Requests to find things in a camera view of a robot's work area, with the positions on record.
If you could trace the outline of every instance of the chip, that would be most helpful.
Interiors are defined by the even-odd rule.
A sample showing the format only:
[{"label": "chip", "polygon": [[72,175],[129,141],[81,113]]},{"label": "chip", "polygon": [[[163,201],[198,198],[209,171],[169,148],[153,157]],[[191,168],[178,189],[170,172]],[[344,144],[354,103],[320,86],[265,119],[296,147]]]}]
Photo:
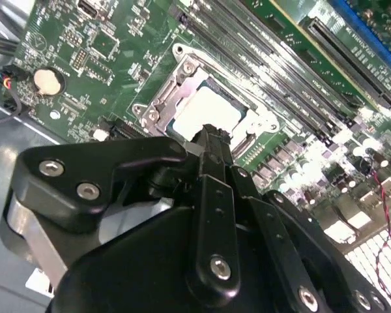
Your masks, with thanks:
[{"label": "chip", "polygon": [[241,118],[241,112],[229,101],[203,86],[186,104],[178,105],[173,129],[191,141],[206,124],[231,134]]}]

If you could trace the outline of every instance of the motherboard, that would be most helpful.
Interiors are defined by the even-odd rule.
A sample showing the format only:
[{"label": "motherboard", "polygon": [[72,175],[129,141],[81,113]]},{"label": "motherboard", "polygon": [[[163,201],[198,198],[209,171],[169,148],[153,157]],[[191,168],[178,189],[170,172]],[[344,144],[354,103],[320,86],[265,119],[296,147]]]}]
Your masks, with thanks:
[{"label": "motherboard", "polygon": [[334,2],[37,0],[17,92],[62,142],[185,144],[212,124],[258,191],[278,189],[327,229],[355,217],[354,230],[380,208],[374,171],[391,201],[391,51]]}]

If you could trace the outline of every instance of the black connector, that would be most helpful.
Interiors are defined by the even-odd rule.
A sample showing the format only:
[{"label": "black connector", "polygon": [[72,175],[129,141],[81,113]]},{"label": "black connector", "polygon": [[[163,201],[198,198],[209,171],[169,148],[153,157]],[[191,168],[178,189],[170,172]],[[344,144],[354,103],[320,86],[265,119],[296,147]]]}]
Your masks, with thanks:
[{"label": "black connector", "polygon": [[14,64],[4,66],[1,72],[17,82],[27,80],[31,76],[31,73]]},{"label": "black connector", "polygon": [[98,16],[97,9],[95,9],[94,6],[92,6],[86,0],[79,0],[77,6],[78,6],[79,10],[81,10],[86,15],[90,16],[91,18],[96,18]]},{"label": "black connector", "polygon": [[384,108],[391,108],[391,92],[351,53],[346,46],[318,18],[314,18],[307,30],[317,43],[346,73]]},{"label": "black connector", "polygon": [[[8,110],[10,113],[13,113],[13,112],[16,111],[17,105],[16,105],[16,103],[15,103],[15,101],[14,101],[13,98],[8,98],[8,99],[6,99],[6,100],[4,101],[3,107],[4,107],[4,109]],[[18,116],[21,116],[21,115],[23,115],[24,113],[27,113],[27,112],[29,111],[29,109],[30,109],[30,108],[29,108],[26,104],[24,104],[24,103],[22,102],[22,110],[21,110],[21,112],[18,114]]]}]

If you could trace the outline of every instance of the hdmi port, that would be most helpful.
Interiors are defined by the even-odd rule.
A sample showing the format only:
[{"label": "hdmi port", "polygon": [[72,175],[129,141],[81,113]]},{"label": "hdmi port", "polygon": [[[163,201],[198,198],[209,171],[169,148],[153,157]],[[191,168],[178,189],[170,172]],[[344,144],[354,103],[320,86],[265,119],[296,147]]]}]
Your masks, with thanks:
[{"label": "hdmi port", "polygon": [[333,33],[314,18],[308,25],[308,31],[317,43],[325,50],[344,71],[368,92],[380,105],[391,108],[391,92],[381,84],[377,78],[343,45]]},{"label": "hdmi port", "polygon": [[98,15],[98,11],[92,6],[92,4],[90,4],[86,0],[79,0],[77,3],[77,7],[91,18],[96,18]]}]

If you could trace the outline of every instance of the red and black wire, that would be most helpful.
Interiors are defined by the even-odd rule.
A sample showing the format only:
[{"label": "red and black wire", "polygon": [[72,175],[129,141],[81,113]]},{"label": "red and black wire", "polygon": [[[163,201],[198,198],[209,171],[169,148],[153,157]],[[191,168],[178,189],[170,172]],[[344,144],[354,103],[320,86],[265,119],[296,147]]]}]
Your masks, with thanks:
[{"label": "red and black wire", "polygon": [[382,266],[381,260],[380,260],[381,254],[383,253],[383,250],[386,247],[388,247],[388,242],[389,242],[389,240],[391,240],[390,209],[389,209],[388,204],[386,202],[385,188],[384,188],[383,184],[381,183],[381,181],[379,180],[378,174],[377,174],[377,172],[375,170],[372,171],[372,176],[373,176],[375,182],[379,186],[379,192],[380,192],[380,195],[381,195],[381,200],[383,202],[383,210],[384,210],[384,216],[385,216],[385,220],[386,220],[386,228],[387,228],[387,232],[388,232],[387,238],[385,239],[383,245],[379,249],[379,251],[377,253],[377,256],[375,258],[375,273],[377,274],[378,283],[379,283],[381,289],[386,293],[387,297],[390,298],[390,300],[391,300],[391,292],[386,287],[386,284],[382,280],[382,278],[380,276],[380,272],[379,272],[379,268],[380,268],[380,266]]},{"label": "red and black wire", "polygon": [[22,103],[19,99],[17,92],[12,89],[11,78],[8,76],[5,76],[1,72],[1,70],[0,70],[0,85],[3,85],[6,88],[7,93],[13,98],[13,101],[16,105],[16,109],[14,111],[10,112],[9,115],[0,118],[0,124],[1,124],[1,123],[5,123],[7,121],[12,120],[13,117],[15,117],[15,116],[18,116],[22,112],[23,106],[22,106]]}]

